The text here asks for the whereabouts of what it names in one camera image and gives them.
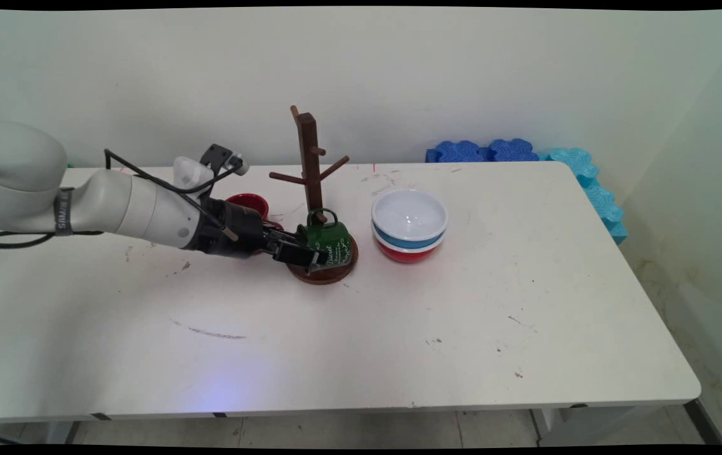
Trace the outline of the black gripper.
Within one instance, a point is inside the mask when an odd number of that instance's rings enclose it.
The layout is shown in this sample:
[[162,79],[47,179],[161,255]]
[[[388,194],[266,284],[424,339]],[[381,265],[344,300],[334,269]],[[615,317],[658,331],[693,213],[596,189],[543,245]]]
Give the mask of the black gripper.
[[195,249],[208,255],[247,258],[263,250],[272,250],[274,261],[320,270],[329,253],[302,245],[297,234],[277,227],[265,227],[254,209],[225,200],[206,198],[203,215],[195,231]]

